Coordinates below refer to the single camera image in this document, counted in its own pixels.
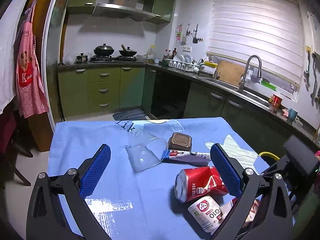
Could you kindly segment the white red yogurt bottle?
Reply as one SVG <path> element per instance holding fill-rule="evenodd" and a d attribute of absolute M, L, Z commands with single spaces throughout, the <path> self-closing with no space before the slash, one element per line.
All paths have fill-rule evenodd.
<path fill-rule="evenodd" d="M 188 211 L 200 227 L 212 235 L 227 217 L 235 202 L 236 198 L 233 198 L 220 206 L 210 195 L 206 195 L 189 206 Z"/>

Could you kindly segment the brown plastic tray box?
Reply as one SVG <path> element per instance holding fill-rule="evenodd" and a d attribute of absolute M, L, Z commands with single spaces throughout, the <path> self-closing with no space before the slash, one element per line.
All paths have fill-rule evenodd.
<path fill-rule="evenodd" d="M 183 133 L 175 132 L 168 141 L 168 149 L 190 151 L 192 147 L 192 137 Z"/>

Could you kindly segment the small steel pot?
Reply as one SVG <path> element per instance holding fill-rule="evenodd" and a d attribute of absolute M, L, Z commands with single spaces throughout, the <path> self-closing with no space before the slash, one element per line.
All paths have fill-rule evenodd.
<path fill-rule="evenodd" d="M 88 62 L 88 55 L 84 53 L 80 53 L 79 55 L 76 56 L 75 58 L 76 63 L 86 63 Z"/>

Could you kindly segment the red soda can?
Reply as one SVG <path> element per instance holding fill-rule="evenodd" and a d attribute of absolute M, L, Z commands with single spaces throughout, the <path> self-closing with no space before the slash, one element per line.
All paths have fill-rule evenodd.
<path fill-rule="evenodd" d="M 216 167 L 205 166 L 182 169 L 176 176 L 175 197 L 185 203 L 212 193 L 224 196 L 228 193 Z"/>

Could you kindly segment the red tin container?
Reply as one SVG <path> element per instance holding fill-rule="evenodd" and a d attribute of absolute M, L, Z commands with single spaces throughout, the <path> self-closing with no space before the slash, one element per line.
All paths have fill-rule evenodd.
<path fill-rule="evenodd" d="M 279 106 L 281 105 L 281 102 L 282 102 L 282 98 L 280 98 L 279 96 L 277 96 L 276 94 L 273 94 L 272 95 L 272 106 L 274 108 L 279 108 Z"/>

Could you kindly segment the black bin with yellow rim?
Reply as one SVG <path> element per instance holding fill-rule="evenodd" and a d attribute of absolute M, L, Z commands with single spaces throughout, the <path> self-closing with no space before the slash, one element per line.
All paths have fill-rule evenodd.
<path fill-rule="evenodd" d="M 273 160 L 275 160 L 275 161 L 278 161 L 280 158 L 278 157 L 278 156 L 276 156 L 275 154 L 273 154 L 273 153 L 271 153 L 271 152 L 267 152 L 267 151 L 264 151 L 264 152 L 260 152 L 259 153 L 259 156 L 260 157 L 263 157 L 263 156 L 265 156 L 265 157 L 270 157 L 270 158 L 272 158 Z"/>

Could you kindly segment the white toothpaste tube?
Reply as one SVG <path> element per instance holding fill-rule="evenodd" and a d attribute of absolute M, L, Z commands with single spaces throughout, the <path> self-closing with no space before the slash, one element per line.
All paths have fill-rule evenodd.
<path fill-rule="evenodd" d="M 189 152 L 181 150 L 166 150 L 162 154 L 163 159 L 181 161 L 184 163 L 208 164 L 211 161 L 210 153 Z"/>

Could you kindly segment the white window blind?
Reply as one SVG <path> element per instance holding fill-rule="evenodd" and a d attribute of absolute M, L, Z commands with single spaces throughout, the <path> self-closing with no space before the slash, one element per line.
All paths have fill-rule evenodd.
<path fill-rule="evenodd" d="M 300 87 L 304 29 L 298 0 L 213 0 L 208 51 L 247 61 L 290 94 Z"/>

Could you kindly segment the dark floor mat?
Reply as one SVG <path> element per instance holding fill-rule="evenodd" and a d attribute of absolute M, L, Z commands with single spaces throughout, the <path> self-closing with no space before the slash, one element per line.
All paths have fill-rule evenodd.
<path fill-rule="evenodd" d="M 148 115 L 140 108 L 114 113 L 112 117 L 116 121 L 126 121 L 126 120 L 133 121 L 133 120 L 149 120 L 150 119 Z"/>

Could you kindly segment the white hanging cloth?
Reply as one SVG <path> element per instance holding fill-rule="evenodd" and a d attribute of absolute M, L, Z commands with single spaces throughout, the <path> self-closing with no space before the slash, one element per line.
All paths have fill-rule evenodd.
<path fill-rule="evenodd" d="M 0 97 L 1 112 L 16 95 L 14 43 L 21 13 L 27 0 L 12 0 L 1 18 Z"/>

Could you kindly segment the steel sink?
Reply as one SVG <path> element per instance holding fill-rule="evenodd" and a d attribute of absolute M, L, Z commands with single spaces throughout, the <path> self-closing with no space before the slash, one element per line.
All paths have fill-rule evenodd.
<path fill-rule="evenodd" d="M 251 92 L 248 92 L 246 90 L 240 90 L 240 88 L 234 86 L 234 85 L 231 85 L 231 84 L 228 84 L 224 81 L 220 81 L 220 80 L 213 80 L 209 77 L 198 77 L 199 80 L 201 81 L 204 81 L 206 83 L 209 83 L 211 85 L 214 85 L 218 88 L 221 88 L 221 89 L 224 89 L 236 96 L 239 96 L 247 101 L 251 101 L 253 103 L 257 103 L 259 105 L 262 105 L 264 107 L 269 107 L 270 104 L 267 100 L 264 100 L 260 97 L 258 97 L 257 95 L 251 93 Z"/>

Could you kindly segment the green lower cabinets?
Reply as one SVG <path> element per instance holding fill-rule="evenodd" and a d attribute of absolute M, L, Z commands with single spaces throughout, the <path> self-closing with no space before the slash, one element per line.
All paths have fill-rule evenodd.
<path fill-rule="evenodd" d="M 221 81 L 151 64 L 70 64 L 57 75 L 67 120 L 137 108 L 156 119 L 221 117 L 255 152 L 282 157 L 292 135 L 319 150 L 307 131 L 273 113 L 265 99 Z"/>

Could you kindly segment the steel range hood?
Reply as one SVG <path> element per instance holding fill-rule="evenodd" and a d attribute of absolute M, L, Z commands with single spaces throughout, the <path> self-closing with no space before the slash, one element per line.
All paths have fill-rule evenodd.
<path fill-rule="evenodd" d="M 136 22 L 143 22 L 156 18 L 156 15 L 151 12 L 122 5 L 105 3 L 98 3 L 93 10 L 92 16 L 131 19 Z"/>

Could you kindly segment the clear plastic cup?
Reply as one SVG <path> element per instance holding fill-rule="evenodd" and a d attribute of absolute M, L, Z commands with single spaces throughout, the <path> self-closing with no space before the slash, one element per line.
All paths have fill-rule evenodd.
<path fill-rule="evenodd" d="M 162 154 L 168 150 L 165 139 L 141 128 L 127 132 L 126 135 L 124 151 L 135 173 L 153 168 L 162 162 Z"/>

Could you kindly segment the gas stove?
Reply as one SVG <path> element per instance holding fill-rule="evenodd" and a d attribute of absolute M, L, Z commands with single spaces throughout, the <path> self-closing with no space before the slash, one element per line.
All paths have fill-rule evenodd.
<path fill-rule="evenodd" d="M 91 62 L 98 63 L 98 62 L 136 62 L 137 59 L 133 57 L 111 57 L 111 56 L 95 56 L 90 59 Z"/>

